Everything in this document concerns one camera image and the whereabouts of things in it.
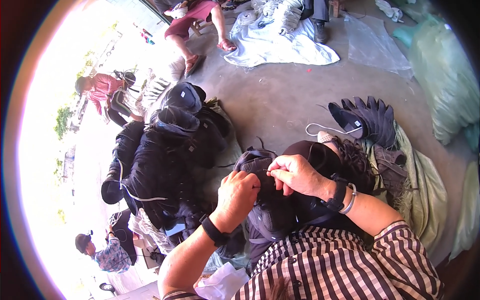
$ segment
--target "bracelet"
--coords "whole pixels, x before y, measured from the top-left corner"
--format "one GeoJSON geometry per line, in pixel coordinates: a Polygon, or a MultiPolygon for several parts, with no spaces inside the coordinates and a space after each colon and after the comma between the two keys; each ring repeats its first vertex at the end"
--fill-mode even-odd
{"type": "Polygon", "coordinates": [[[353,189],[352,200],[350,200],[350,203],[348,204],[348,206],[343,211],[339,212],[343,215],[346,215],[350,211],[350,209],[352,209],[353,202],[355,202],[355,197],[357,196],[357,187],[355,186],[355,184],[349,183],[348,186],[353,189]]]}

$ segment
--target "red sandal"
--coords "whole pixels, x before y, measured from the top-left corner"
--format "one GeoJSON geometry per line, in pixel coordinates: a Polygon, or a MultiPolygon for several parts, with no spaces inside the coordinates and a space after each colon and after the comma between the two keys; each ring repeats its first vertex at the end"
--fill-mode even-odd
{"type": "Polygon", "coordinates": [[[237,46],[235,46],[234,43],[232,43],[229,39],[224,39],[223,41],[220,42],[220,44],[217,44],[216,46],[219,49],[222,49],[223,52],[233,52],[237,50],[237,46]]]}
{"type": "Polygon", "coordinates": [[[188,78],[205,59],[203,55],[195,55],[191,60],[185,62],[185,78],[188,78]]]}

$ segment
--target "pink shirt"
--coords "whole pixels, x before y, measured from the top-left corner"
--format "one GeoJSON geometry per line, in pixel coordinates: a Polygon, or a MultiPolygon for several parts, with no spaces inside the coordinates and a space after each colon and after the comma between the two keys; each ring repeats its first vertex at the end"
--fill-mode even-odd
{"type": "Polygon", "coordinates": [[[92,89],[87,92],[86,97],[92,101],[99,115],[102,115],[100,102],[106,101],[108,96],[123,86],[123,81],[107,74],[97,73],[90,80],[92,89]]]}

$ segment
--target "chair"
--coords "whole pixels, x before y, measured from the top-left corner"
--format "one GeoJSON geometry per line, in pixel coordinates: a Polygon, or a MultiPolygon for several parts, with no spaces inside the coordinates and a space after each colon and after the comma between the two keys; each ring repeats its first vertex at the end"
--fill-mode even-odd
{"type": "Polygon", "coordinates": [[[203,22],[202,19],[199,19],[197,21],[194,21],[192,25],[190,25],[190,28],[193,30],[193,32],[195,32],[195,34],[197,36],[201,36],[202,34],[200,33],[200,30],[204,29],[205,27],[208,27],[210,25],[213,24],[212,21],[210,22],[205,22],[203,24],[201,24],[203,22]]]}
{"type": "Polygon", "coordinates": [[[345,0],[330,0],[330,6],[333,5],[333,17],[338,18],[338,12],[345,9],[345,0]]]}

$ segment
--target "car wheel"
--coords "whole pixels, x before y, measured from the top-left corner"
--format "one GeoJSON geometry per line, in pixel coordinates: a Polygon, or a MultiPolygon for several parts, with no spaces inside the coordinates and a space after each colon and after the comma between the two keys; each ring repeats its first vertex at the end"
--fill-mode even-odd
{"type": "Polygon", "coordinates": [[[115,288],[113,287],[113,285],[109,284],[109,283],[102,283],[99,288],[101,290],[106,290],[107,292],[115,292],[115,288]]]}

